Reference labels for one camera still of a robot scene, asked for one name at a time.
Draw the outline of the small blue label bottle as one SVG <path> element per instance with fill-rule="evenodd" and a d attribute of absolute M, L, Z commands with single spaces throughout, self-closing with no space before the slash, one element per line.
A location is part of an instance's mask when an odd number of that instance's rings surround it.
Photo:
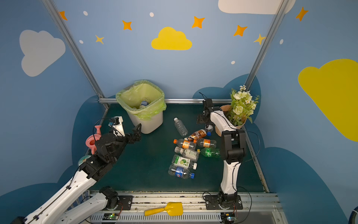
<path fill-rule="evenodd" d="M 207 125 L 205 125 L 205 131 L 207 132 L 207 133 L 212 133 L 213 132 L 213 126 L 212 125 L 210 125 L 210 124 L 207 124 Z"/>

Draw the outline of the clear bottle white cap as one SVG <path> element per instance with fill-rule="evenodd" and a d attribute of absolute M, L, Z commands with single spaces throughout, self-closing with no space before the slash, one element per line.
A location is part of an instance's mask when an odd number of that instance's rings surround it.
<path fill-rule="evenodd" d="M 176 129 L 178 130 L 178 132 L 180 133 L 180 135 L 182 137 L 186 137 L 188 135 L 188 130 L 185 127 L 184 123 L 179 120 L 178 118 L 174 118 L 174 125 L 176 127 Z"/>

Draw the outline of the pepsi bottle front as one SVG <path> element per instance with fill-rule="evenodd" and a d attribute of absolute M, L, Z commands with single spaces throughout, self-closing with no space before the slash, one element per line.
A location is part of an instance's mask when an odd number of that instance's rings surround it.
<path fill-rule="evenodd" d="M 194 179 L 195 173 L 190 172 L 188 169 L 183 167 L 171 165 L 168 170 L 169 175 L 176 176 L 182 179 Z"/>

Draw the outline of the pepsi bottle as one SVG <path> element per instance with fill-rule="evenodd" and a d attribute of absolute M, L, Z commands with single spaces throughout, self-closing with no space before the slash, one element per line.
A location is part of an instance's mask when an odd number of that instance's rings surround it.
<path fill-rule="evenodd" d="M 142 100 L 141 103 L 137 107 L 134 107 L 133 109 L 143 109 L 147 107 L 149 104 L 150 104 L 149 100 Z"/>
<path fill-rule="evenodd" d="M 183 167 L 171 165 L 168 170 L 169 175 L 176 176 L 182 179 L 194 179 L 195 173 L 190 172 L 188 169 Z"/>

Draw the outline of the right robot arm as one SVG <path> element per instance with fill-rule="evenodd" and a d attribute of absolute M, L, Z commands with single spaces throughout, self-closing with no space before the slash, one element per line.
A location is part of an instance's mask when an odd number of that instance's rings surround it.
<path fill-rule="evenodd" d="M 214 125 L 221 134 L 220 156 L 224 162 L 224 170 L 218 204 L 226 209 L 238 202 L 237 178 L 247 151 L 246 133 L 231 124 L 221 108 L 214 106 L 211 99 L 204 99 L 202 103 L 203 114 L 198 115 L 197 123 Z"/>

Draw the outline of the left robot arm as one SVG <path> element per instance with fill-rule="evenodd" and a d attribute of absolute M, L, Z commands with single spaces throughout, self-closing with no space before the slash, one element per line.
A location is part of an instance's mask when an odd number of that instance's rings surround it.
<path fill-rule="evenodd" d="M 96 152 L 86 159 L 73 177 L 47 202 L 26 217 L 17 217 L 13 224 L 54 224 L 70 205 L 96 182 L 101 180 L 117 163 L 127 144 L 141 140 L 142 125 L 132 133 L 124 133 L 122 124 L 95 140 Z"/>

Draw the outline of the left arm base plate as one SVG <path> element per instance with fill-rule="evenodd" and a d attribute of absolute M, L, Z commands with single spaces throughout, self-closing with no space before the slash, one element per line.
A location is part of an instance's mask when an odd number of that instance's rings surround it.
<path fill-rule="evenodd" d="M 117 196 L 114 200 L 114 207 L 112 208 L 115 211 L 130 211 L 133 202 L 133 196 Z"/>

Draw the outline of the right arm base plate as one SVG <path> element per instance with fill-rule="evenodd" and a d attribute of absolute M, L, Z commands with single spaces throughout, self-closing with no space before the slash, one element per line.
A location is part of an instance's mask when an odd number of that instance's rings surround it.
<path fill-rule="evenodd" d="M 207 210 L 242 210 L 243 204 L 239 195 L 204 195 Z"/>

